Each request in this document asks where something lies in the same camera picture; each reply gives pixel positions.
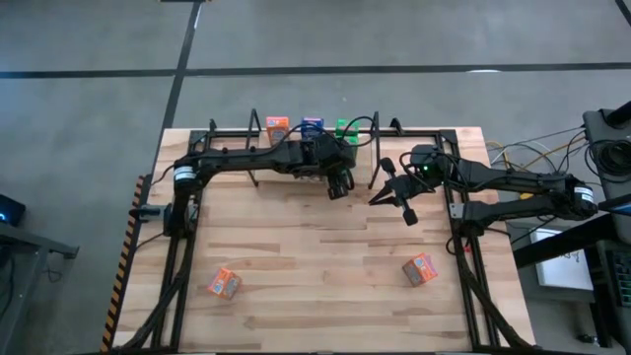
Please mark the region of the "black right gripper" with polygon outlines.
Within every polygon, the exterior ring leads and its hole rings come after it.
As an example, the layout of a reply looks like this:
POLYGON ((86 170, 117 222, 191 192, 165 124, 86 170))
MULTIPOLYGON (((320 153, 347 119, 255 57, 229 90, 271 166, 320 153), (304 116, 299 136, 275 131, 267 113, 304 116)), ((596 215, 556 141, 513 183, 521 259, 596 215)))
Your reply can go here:
POLYGON ((418 194, 434 191, 437 187, 437 180, 422 173, 397 176, 394 164, 390 158, 382 158, 380 165, 388 174, 389 179, 385 182, 384 187, 369 200, 369 203, 378 205, 391 204, 401 207, 406 225, 412 226, 416 224, 418 222, 417 215, 407 201, 418 194))

